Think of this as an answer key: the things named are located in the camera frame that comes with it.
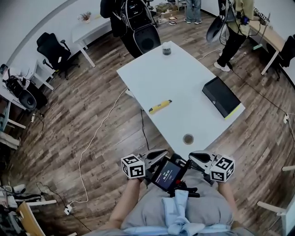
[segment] jeans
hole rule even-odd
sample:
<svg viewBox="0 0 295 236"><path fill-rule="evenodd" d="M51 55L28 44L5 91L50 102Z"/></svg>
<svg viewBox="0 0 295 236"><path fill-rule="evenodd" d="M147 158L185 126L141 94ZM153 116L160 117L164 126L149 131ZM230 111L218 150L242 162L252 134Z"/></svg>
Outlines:
<svg viewBox="0 0 295 236"><path fill-rule="evenodd" d="M225 65L237 53L240 46L245 42L247 38L244 35L237 34L230 27L228 27L228 29L230 32L230 37L226 42L221 57L217 60L217 63L222 67L225 67Z"/></svg>
<svg viewBox="0 0 295 236"><path fill-rule="evenodd" d="M186 20L192 22L201 21L201 0L186 0Z"/></svg>

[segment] headphones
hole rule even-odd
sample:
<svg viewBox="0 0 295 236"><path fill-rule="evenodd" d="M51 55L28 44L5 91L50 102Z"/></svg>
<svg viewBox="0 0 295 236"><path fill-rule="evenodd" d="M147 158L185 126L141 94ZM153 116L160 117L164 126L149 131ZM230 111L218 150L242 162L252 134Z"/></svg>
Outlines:
<svg viewBox="0 0 295 236"><path fill-rule="evenodd" d="M2 74L3 75L3 73L4 73L4 70L5 69L7 69L8 68L8 66L7 65L5 65L5 64L2 64L1 65L1 67L0 67L0 74Z"/></svg>

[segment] black pants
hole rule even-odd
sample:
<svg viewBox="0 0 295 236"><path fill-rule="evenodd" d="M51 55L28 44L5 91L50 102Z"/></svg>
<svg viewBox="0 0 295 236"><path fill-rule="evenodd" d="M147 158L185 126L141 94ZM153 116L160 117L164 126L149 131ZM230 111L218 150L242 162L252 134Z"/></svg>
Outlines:
<svg viewBox="0 0 295 236"><path fill-rule="evenodd" d="M230 59L237 53L240 46L245 42L246 36L239 35L234 32L230 27L228 27L230 32L230 37L226 42L226 45L222 51L221 57L217 60L217 63L225 67L225 65L230 61Z"/></svg>

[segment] small screen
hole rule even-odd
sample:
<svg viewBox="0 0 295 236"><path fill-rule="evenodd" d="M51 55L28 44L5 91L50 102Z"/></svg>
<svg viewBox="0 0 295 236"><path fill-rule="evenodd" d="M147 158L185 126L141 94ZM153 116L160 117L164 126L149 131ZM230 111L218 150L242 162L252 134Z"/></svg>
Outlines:
<svg viewBox="0 0 295 236"><path fill-rule="evenodd" d="M167 161L155 182L162 188L168 189L180 170L179 166Z"/></svg>

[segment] light blue cloth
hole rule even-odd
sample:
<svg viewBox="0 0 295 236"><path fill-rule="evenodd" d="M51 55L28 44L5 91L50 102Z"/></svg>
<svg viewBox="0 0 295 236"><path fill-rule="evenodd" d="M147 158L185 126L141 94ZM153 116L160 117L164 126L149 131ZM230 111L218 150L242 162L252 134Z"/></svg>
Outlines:
<svg viewBox="0 0 295 236"><path fill-rule="evenodd" d="M201 21L201 0L186 0L186 20L188 22Z"/></svg>
<svg viewBox="0 0 295 236"><path fill-rule="evenodd" d="M189 192L176 190L175 197L163 197L162 202L165 210L166 227L160 226L141 226L131 227L124 231L137 236L155 236L155 235L178 235L193 236L197 233L219 233L230 230L229 225L215 224L205 226L200 223L190 223L185 217L185 209L188 201Z"/></svg>

